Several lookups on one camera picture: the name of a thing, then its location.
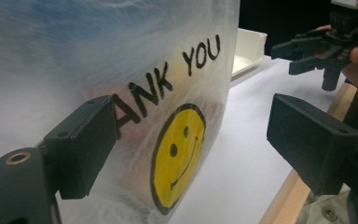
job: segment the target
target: white surface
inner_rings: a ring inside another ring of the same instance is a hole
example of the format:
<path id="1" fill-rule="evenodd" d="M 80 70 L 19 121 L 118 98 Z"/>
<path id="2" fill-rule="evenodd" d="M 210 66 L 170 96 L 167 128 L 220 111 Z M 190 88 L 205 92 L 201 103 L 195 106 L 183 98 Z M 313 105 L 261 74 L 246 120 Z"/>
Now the white surface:
<path id="1" fill-rule="evenodd" d="M 249 30 L 238 29 L 232 76 L 261 63 L 267 35 Z"/>
<path id="2" fill-rule="evenodd" d="M 332 0 L 331 3 L 342 7 L 358 9 L 358 0 Z"/>
<path id="3" fill-rule="evenodd" d="M 324 111 L 337 94 L 321 89 L 323 71 L 294 77 L 287 75 L 288 65 L 266 57 L 232 82 L 220 133 L 170 224 L 260 221 L 291 171 L 266 137 L 273 94 L 292 95 Z"/>

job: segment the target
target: smiley face mouth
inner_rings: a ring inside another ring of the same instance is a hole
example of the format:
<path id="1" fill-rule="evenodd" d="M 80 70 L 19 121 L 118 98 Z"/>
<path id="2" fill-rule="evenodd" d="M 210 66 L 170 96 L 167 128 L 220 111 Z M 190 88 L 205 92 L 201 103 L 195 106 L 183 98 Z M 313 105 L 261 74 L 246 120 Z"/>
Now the smiley face mouth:
<path id="1" fill-rule="evenodd" d="M 179 180 L 182 178 L 182 176 L 185 174 L 185 172 L 187 171 L 188 167 L 190 166 L 190 163 L 193 160 L 194 151 L 196 150 L 196 144 L 197 144 L 198 141 L 199 141 L 199 138 L 196 137 L 196 140 L 194 141 L 193 151 L 191 152 L 191 156 L 190 156 L 190 159 L 188 160 L 187 166 L 186 166 L 185 170 L 179 175 L 179 177 L 175 181 L 173 181 L 171 183 L 171 189 L 173 189 L 177 185 Z"/>

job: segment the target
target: smiley face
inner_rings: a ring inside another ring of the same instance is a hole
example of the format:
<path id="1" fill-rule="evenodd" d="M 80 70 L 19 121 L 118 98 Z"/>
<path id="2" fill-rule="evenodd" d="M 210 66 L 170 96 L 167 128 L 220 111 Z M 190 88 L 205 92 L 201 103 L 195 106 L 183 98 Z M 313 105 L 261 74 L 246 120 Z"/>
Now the smiley face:
<path id="1" fill-rule="evenodd" d="M 196 105 L 181 105 L 162 128 L 153 154 L 151 188 L 158 210 L 167 215 L 179 200 L 198 163 L 205 117 Z"/>

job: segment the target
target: smiley face eye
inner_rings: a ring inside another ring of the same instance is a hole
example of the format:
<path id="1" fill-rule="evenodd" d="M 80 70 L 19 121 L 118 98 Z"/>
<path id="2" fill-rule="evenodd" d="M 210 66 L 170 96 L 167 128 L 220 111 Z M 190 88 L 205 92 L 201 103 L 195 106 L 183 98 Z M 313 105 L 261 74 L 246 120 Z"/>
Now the smiley face eye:
<path id="1" fill-rule="evenodd" d="M 187 126 L 185 126 L 185 130 L 184 130 L 183 135 L 185 136 L 185 138 L 188 137 L 188 127 Z"/>
<path id="2" fill-rule="evenodd" d="M 176 146 L 176 144 L 171 145 L 170 154 L 172 157 L 175 157 L 178 154 L 178 147 Z"/>

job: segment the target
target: transparent plastic bag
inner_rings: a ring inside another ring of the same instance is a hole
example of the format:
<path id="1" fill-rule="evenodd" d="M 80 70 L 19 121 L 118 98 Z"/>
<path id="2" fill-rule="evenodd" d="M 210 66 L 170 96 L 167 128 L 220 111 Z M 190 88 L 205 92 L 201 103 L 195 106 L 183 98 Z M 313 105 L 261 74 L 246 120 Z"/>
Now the transparent plastic bag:
<path id="1" fill-rule="evenodd" d="M 167 223 L 223 117 L 239 0 L 0 0 L 0 156 L 113 95 L 119 139 L 64 223 Z"/>

